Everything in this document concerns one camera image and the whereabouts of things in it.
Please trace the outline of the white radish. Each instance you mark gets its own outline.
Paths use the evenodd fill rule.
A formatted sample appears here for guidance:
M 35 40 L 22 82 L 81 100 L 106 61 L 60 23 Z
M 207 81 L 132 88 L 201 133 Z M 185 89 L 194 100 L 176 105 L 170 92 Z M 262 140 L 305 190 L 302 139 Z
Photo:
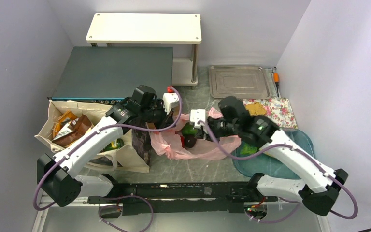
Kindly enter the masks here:
M 265 151 L 265 152 L 263 152 L 263 154 L 274 158 L 274 155 L 272 155 L 269 151 Z

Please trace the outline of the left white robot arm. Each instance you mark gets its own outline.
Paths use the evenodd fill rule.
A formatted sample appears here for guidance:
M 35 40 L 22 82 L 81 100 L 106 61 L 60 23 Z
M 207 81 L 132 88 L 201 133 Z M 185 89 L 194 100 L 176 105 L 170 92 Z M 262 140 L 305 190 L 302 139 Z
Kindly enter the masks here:
M 42 211 L 37 200 L 43 190 L 54 204 L 64 207 L 78 197 L 99 197 L 107 203 L 119 198 L 117 181 L 108 174 L 83 176 L 80 171 L 112 141 L 125 135 L 130 129 L 151 132 L 151 129 L 138 127 L 138 120 L 155 123 L 154 132 L 173 128 L 178 119 L 173 119 L 174 109 L 182 108 L 178 90 L 168 87 L 162 99 L 156 97 L 154 89 L 138 86 L 131 97 L 113 105 L 99 123 L 79 138 L 70 147 L 56 153 L 53 157 L 44 154 L 37 161 L 37 187 L 33 196 L 33 207 Z

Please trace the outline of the pink plastic grocery bag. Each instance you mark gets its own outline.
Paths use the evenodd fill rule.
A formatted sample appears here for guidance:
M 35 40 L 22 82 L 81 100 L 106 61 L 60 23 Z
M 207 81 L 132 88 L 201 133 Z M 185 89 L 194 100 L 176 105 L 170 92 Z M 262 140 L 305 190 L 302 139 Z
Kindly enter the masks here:
M 213 107 L 206 111 L 207 116 L 220 118 L 222 114 Z M 184 148 L 180 136 L 180 130 L 185 125 L 189 124 L 189 114 L 181 114 L 180 120 L 176 127 L 163 132 L 150 132 L 151 146 L 158 155 L 166 155 L 170 159 L 190 160 L 190 159 L 205 159 L 205 160 L 221 160 L 226 155 L 218 148 L 216 143 L 197 139 L 193 148 Z M 238 136 L 228 136 L 219 139 L 219 144 L 228 153 L 232 153 L 241 145 L 241 139 Z

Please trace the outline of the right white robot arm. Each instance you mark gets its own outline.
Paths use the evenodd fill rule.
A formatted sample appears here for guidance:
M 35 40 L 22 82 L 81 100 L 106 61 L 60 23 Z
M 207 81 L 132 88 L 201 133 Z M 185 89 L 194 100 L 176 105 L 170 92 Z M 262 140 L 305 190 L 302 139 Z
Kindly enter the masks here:
M 311 212 L 326 216 L 333 213 L 333 206 L 344 186 L 348 173 L 332 169 L 307 153 L 296 144 L 276 123 L 264 115 L 252 116 L 243 102 L 234 96 L 222 99 L 219 104 L 222 117 L 198 120 L 213 142 L 219 138 L 236 135 L 245 144 L 258 148 L 246 156 L 249 160 L 266 153 L 279 160 L 299 178 L 282 179 L 264 173 L 255 173 L 247 187 L 253 201 L 275 196 L 302 203 Z

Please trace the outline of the red apple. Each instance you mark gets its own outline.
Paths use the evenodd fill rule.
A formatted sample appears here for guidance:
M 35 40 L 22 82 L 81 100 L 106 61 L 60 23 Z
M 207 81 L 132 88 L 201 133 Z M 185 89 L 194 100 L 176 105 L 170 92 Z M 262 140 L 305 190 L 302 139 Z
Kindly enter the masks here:
M 182 147 L 184 148 L 186 146 L 185 137 L 180 136 Z

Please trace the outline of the green pepper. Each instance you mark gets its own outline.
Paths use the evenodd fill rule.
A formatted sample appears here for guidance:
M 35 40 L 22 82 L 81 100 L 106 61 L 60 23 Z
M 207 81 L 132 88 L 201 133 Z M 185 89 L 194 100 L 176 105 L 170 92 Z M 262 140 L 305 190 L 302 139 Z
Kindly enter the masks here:
M 181 129 L 181 133 L 183 136 L 195 136 L 197 135 L 198 130 L 194 128 L 193 125 L 186 123 Z

